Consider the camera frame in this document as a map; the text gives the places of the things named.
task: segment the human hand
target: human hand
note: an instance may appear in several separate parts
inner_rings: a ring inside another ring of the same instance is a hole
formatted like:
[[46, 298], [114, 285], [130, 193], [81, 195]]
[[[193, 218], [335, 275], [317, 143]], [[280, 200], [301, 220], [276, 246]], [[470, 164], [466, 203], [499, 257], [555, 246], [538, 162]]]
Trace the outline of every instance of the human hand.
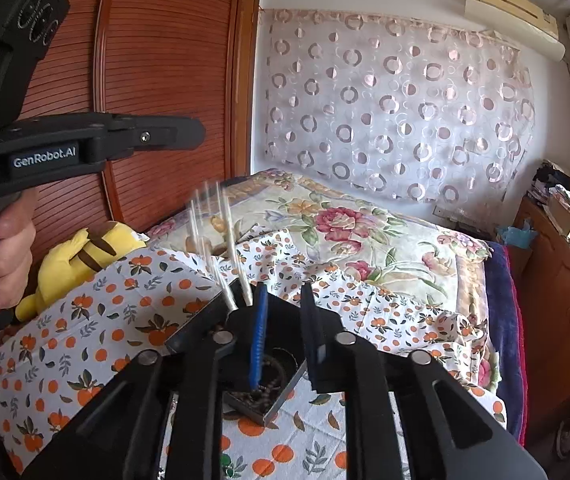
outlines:
[[27, 189], [0, 214], [0, 309], [17, 305], [27, 286], [37, 198], [36, 189]]

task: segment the wooden cabinet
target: wooden cabinet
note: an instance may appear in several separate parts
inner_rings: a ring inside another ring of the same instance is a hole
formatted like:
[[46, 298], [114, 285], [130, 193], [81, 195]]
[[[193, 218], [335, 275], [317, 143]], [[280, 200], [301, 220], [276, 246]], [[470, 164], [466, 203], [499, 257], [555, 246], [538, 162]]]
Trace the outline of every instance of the wooden cabinet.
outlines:
[[516, 283], [525, 333], [528, 435], [549, 429], [570, 402], [570, 245], [545, 213], [524, 198], [514, 225], [526, 218], [538, 236]]

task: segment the metal rivet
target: metal rivet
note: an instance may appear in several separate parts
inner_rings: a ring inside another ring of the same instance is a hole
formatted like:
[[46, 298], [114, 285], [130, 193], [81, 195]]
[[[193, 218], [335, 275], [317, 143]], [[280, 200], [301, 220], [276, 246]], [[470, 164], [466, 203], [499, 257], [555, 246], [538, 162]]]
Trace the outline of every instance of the metal rivet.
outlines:
[[431, 363], [431, 355], [425, 350], [416, 350], [412, 352], [412, 361], [417, 365], [428, 365]]
[[153, 365], [156, 360], [158, 360], [158, 356], [158, 352], [154, 350], [143, 350], [137, 359], [139, 361], [139, 364], [142, 364], [143, 366], [150, 366]]
[[214, 342], [218, 343], [219, 345], [226, 345], [227, 343], [231, 343], [233, 338], [234, 335], [232, 332], [228, 332], [227, 330], [219, 330], [212, 336]]
[[353, 345], [356, 343], [356, 336], [351, 332], [338, 332], [334, 338], [341, 345]]

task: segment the floral blanket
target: floral blanket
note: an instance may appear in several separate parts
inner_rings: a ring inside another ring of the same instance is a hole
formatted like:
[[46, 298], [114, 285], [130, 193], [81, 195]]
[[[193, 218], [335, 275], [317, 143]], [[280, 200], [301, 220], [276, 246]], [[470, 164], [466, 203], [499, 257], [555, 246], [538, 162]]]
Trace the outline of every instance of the floral blanket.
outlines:
[[[484, 243], [291, 174], [260, 173], [229, 191], [252, 281], [297, 304], [311, 280], [319, 306], [340, 313], [347, 330], [385, 352], [428, 349], [505, 424], [486, 329]], [[209, 220], [216, 246], [220, 219]], [[166, 352], [165, 340], [216, 295], [202, 260], [182, 250], [182, 222], [152, 230], [149, 248], [97, 273], [0, 346], [0, 434], [19, 472], [134, 355]], [[228, 261], [218, 263], [232, 279]], [[303, 378], [265, 428], [226, 408], [223, 474], [345, 478], [343, 405], [342, 395], [317, 395]]]

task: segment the yellow plush toy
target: yellow plush toy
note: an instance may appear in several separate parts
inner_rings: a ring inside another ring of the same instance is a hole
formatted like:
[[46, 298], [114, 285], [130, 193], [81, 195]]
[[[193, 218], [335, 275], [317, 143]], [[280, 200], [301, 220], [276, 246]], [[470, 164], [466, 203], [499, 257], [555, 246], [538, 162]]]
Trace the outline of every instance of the yellow plush toy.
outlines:
[[125, 224], [107, 222], [102, 230], [81, 229], [72, 240], [54, 247], [43, 258], [36, 293], [23, 298], [16, 318], [27, 321], [101, 269], [145, 247], [145, 237]]

